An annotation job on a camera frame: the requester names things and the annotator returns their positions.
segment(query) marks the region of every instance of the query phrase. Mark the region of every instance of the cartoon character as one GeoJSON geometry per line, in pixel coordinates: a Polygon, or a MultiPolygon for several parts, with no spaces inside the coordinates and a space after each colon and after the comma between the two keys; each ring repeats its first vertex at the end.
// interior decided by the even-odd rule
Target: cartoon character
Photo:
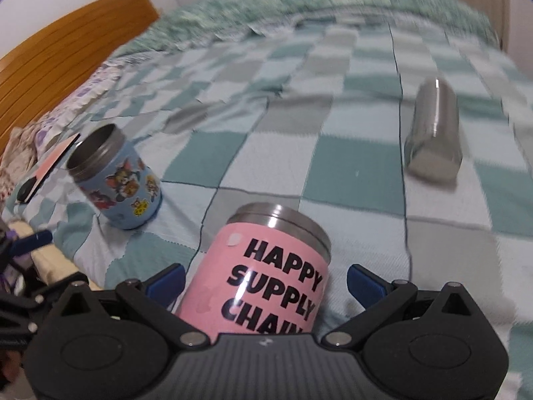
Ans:
{"type": "Polygon", "coordinates": [[[130,160],[125,159],[124,163],[117,167],[115,174],[106,177],[106,183],[115,190],[116,201],[124,201],[133,197],[139,190],[140,171],[132,171],[130,160]]]}
{"type": "Polygon", "coordinates": [[[89,192],[87,196],[92,204],[94,204],[101,211],[104,209],[109,209],[117,204],[117,202],[112,200],[110,196],[102,194],[99,190],[89,192]]]}
{"type": "Polygon", "coordinates": [[[153,174],[146,176],[146,190],[150,194],[150,201],[154,202],[159,193],[159,187],[157,185],[157,179],[153,174]]]}
{"type": "Polygon", "coordinates": [[[148,209],[148,200],[139,200],[139,197],[135,199],[135,201],[131,204],[131,207],[133,208],[133,214],[135,216],[141,216],[146,209],[148,209]]]}

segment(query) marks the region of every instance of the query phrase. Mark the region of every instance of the blue tumbler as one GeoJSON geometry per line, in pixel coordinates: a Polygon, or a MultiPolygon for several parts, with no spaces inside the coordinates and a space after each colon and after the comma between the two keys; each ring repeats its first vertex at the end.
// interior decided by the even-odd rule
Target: blue tumbler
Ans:
{"type": "Polygon", "coordinates": [[[74,182],[110,223],[129,230],[161,204],[161,184],[114,124],[92,132],[67,161],[74,182]]]}

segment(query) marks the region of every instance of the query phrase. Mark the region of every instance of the checkered bedsheet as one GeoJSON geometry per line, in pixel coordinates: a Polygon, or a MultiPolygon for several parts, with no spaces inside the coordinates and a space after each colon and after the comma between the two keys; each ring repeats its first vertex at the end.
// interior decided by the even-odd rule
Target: checkered bedsheet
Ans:
{"type": "Polygon", "coordinates": [[[245,203],[299,209],[332,242],[319,334],[362,310],[346,288],[353,263],[420,288],[459,281],[510,351],[501,398],[530,398],[533,84],[475,40],[353,25],[304,23],[126,71],[65,136],[114,122],[133,140],[164,194],[140,229],[110,227],[64,163],[27,206],[9,200],[4,219],[48,227],[81,271],[114,287],[173,262],[189,267],[190,280],[245,203]],[[454,189],[403,172],[417,89],[437,73],[459,101],[464,159],[454,189]]]}

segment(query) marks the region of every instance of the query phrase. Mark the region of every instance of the wooden headboard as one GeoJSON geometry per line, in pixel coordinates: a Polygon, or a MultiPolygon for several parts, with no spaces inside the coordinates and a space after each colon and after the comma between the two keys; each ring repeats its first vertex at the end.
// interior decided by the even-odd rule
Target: wooden headboard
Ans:
{"type": "Polygon", "coordinates": [[[0,154],[14,126],[24,127],[54,109],[118,46],[157,18],[150,0],[98,0],[58,19],[3,57],[0,154]]]}

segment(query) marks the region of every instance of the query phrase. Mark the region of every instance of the pink tumbler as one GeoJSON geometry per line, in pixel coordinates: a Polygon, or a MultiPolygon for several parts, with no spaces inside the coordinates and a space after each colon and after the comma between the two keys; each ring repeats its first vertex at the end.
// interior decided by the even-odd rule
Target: pink tumbler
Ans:
{"type": "Polygon", "coordinates": [[[328,279],[331,243],[300,212],[245,205],[219,231],[176,315],[219,333],[311,332],[328,279]]]}

